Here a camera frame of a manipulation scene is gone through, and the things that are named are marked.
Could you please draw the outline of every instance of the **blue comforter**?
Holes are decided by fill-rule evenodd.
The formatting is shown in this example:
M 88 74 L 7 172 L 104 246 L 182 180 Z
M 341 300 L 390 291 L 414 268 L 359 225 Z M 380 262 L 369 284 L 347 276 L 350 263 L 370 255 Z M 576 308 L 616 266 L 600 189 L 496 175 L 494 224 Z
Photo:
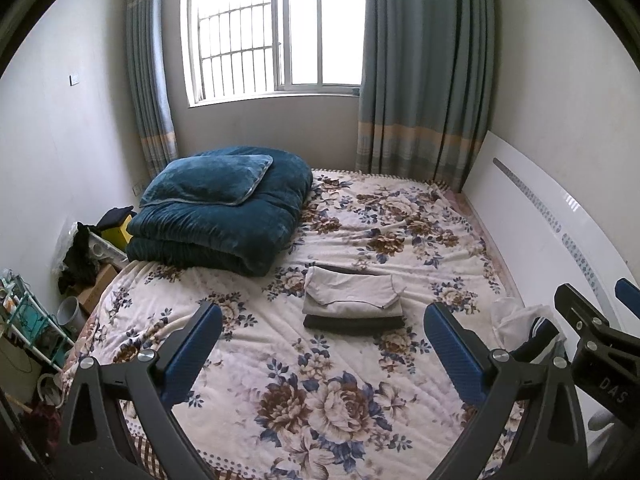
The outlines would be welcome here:
M 241 146 L 201 153 L 254 154 L 270 155 L 273 163 L 245 202 L 147 206 L 127 227 L 129 259 L 264 276 L 298 225 L 312 175 L 304 160 L 281 150 Z

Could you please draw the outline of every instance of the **curtain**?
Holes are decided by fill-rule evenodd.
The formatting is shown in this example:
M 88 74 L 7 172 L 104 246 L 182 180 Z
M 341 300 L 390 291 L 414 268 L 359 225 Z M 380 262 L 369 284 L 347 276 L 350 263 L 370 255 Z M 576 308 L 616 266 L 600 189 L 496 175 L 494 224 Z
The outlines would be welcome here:
M 151 178 L 178 158 L 162 59 L 162 0 L 127 0 L 127 64 Z
M 494 0 L 367 0 L 356 168 L 460 190 L 487 129 Z

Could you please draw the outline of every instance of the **floral bedspread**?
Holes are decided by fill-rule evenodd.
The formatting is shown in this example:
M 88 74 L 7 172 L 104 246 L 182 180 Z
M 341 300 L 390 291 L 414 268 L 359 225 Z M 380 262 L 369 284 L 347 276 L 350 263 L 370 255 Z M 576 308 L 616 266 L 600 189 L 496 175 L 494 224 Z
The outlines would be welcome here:
M 305 329 L 313 262 L 400 276 L 405 328 L 370 337 Z M 315 171 L 300 227 L 268 276 L 133 262 L 103 295 L 76 354 L 129 360 L 213 301 L 223 335 L 173 410 L 212 468 L 274 480 L 424 479 L 473 413 L 425 337 L 424 309 L 447 303 L 494 348 L 488 309 L 500 294 L 481 237 L 435 186 Z M 67 368 L 68 385 L 76 362 Z M 124 411 L 131 433 L 143 435 L 130 403 Z M 512 437 L 508 426 L 486 473 Z

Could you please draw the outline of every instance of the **cardboard box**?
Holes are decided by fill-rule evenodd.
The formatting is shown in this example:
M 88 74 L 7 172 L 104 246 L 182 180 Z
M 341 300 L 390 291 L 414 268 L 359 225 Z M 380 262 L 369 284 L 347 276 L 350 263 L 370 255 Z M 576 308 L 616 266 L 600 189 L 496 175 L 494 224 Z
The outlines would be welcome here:
M 95 285 L 86 288 L 76 296 L 82 310 L 84 310 L 87 315 L 90 315 L 94 311 L 94 308 L 100 301 L 102 293 L 117 275 L 118 271 L 112 265 L 103 266 L 95 280 Z

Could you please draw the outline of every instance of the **blue pillow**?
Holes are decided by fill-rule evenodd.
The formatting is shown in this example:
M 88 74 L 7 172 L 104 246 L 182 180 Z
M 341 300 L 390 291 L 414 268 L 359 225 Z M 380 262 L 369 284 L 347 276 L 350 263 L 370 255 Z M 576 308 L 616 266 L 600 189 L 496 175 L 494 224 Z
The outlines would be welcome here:
M 140 207 L 167 202 L 240 205 L 251 196 L 272 163 L 271 155 L 180 158 L 153 179 L 140 199 Z

